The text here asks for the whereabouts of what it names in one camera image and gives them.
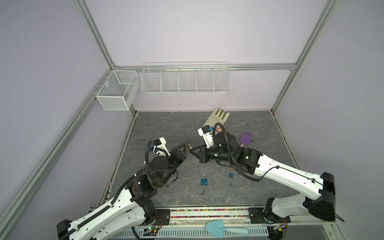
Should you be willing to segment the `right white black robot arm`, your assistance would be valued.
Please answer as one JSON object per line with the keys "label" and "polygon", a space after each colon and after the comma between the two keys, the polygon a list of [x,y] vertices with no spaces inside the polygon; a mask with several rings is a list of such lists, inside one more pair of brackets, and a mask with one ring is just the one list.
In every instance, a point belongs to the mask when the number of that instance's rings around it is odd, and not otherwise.
{"label": "right white black robot arm", "polygon": [[259,223],[286,223],[288,217],[312,215],[326,222],[343,221],[336,213],[336,187],[334,175],[305,172],[276,160],[255,149],[239,144],[222,123],[205,125],[198,129],[204,145],[190,150],[200,163],[215,161],[232,168],[239,175],[253,182],[267,178],[285,185],[298,194],[285,198],[269,198],[265,207],[253,219]]}

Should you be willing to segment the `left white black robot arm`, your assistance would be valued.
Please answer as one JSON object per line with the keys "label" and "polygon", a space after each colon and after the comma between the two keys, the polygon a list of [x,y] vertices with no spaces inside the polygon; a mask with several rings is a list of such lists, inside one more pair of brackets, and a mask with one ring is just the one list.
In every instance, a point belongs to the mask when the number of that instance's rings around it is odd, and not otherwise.
{"label": "left white black robot arm", "polygon": [[151,198],[159,188],[168,186],[172,175],[187,158],[187,142],[170,152],[148,142],[145,165],[128,178],[115,196],[78,220],[63,220],[57,224],[60,240],[109,240],[116,234],[139,225],[156,221],[157,209]]}

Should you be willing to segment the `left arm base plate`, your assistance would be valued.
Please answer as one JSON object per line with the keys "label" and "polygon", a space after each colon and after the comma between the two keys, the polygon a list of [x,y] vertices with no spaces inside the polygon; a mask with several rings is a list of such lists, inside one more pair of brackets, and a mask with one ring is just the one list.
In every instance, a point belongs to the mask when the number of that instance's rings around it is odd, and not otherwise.
{"label": "left arm base plate", "polygon": [[171,210],[170,209],[157,209],[157,212],[151,214],[144,221],[144,226],[168,226],[171,219]]}

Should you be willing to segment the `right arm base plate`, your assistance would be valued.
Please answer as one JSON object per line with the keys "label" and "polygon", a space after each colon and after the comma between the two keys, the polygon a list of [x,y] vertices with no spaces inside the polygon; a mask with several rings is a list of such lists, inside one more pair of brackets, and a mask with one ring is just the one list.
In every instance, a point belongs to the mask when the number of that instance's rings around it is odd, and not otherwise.
{"label": "right arm base plate", "polygon": [[266,214],[264,213],[264,208],[254,207],[248,208],[249,216],[252,224],[289,224],[291,223],[291,218],[285,217],[281,218],[273,213]]}

